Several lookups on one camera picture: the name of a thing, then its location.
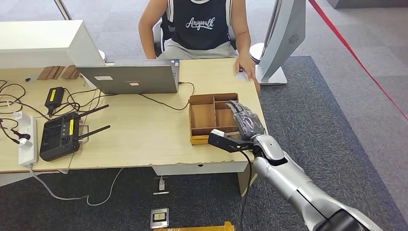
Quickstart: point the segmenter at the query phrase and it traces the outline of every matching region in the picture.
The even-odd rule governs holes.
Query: person
[[[175,31],[158,59],[237,58],[235,71],[242,68],[259,92],[255,63],[249,55],[251,37],[245,0],[149,0],[139,21],[140,41],[147,59],[156,59],[153,27],[165,13]],[[229,26],[238,54],[230,43]]]

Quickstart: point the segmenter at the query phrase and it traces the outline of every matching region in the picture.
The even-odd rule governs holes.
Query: black power adapter
[[[48,108],[47,115],[52,116],[54,110],[61,106],[61,102],[64,96],[64,89],[62,87],[51,88],[48,92],[47,100],[45,101],[45,106]]]

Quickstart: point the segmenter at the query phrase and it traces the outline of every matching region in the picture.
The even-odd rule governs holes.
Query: power strip
[[[29,140],[19,139],[18,164],[23,167],[36,165],[38,161],[37,120],[23,112],[15,113],[15,120],[18,121],[19,132],[30,135]]]

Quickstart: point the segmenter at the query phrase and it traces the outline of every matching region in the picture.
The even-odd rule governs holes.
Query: table
[[[48,91],[50,88],[53,87],[65,87],[71,93],[89,90],[88,86],[84,86],[85,80],[77,79],[77,80],[37,80],[34,82],[25,82],[25,78],[29,75],[39,75],[42,71],[42,68],[23,68],[23,69],[0,69],[0,79],[8,81],[9,84],[11,83],[18,83],[22,85],[26,89],[26,95],[21,99],[21,101],[25,104],[29,104],[34,108],[40,110],[42,113],[46,114],[48,109],[44,106],[45,100],[48,95]],[[23,90],[18,86],[12,86],[6,88],[1,94],[11,94],[15,96],[20,96],[23,93]],[[89,102],[95,92],[87,92],[83,94],[77,94],[74,96],[75,101],[86,104]],[[67,93],[64,95],[63,102],[65,102]],[[11,97],[0,96],[0,101],[12,100]],[[18,109],[19,106],[15,105],[12,108]],[[67,107],[61,113],[69,111],[70,108]],[[10,112],[8,107],[0,108],[0,113],[7,113]],[[29,116],[40,116],[33,110],[23,107],[23,112],[28,114]],[[14,119],[13,115],[0,115],[2,118],[11,118]],[[39,117],[37,118],[37,129],[38,129],[38,145],[41,142],[42,136],[42,128],[44,123],[46,122],[45,118]],[[17,164],[18,158],[18,149],[16,144],[11,142],[8,138],[5,137],[3,132],[0,132],[0,172],[1,173],[11,173],[11,172],[27,172],[27,168],[21,167]],[[71,163],[72,155],[65,156],[63,158],[54,160],[52,162],[46,162],[42,160],[40,157],[38,158],[38,163],[33,167],[35,171],[55,171],[55,170],[64,170],[69,169],[69,165]]]
[[[179,80],[193,83],[195,94],[238,93],[240,102],[257,113],[265,125],[254,84],[251,81],[235,79],[234,62],[235,59],[180,61]],[[80,89],[83,81],[63,81],[59,84],[61,86],[72,84],[71,88],[78,87],[76,91],[83,90]],[[48,89],[49,86],[34,90],[41,91],[41,97],[30,102],[42,104]],[[148,96],[182,108],[191,92],[191,85],[183,84],[180,85],[178,94]],[[91,136],[89,142],[83,144],[73,156],[55,160],[55,163],[60,162],[61,165],[57,166],[54,161],[49,163],[41,161],[35,170],[57,167],[69,169],[153,167],[158,175],[238,172],[241,195],[245,193],[249,177],[245,157],[241,153],[230,154],[211,145],[192,146],[189,140],[188,110],[174,111],[139,95],[103,97],[101,102],[100,105],[110,106],[88,115],[87,124],[90,130],[106,125],[111,125],[111,128]],[[4,141],[1,141],[0,147],[4,145]],[[7,145],[11,149],[15,148],[12,142],[7,141]],[[253,155],[249,152],[248,154],[253,160]],[[4,166],[0,165],[0,172],[4,169],[10,169],[9,171],[21,169],[16,163],[15,159],[14,162],[10,161]]]

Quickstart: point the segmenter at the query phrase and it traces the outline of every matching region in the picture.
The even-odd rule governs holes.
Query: yellow box base
[[[234,231],[234,230],[235,230],[234,226],[231,225],[231,222],[226,221],[223,226],[156,229],[155,231]]]

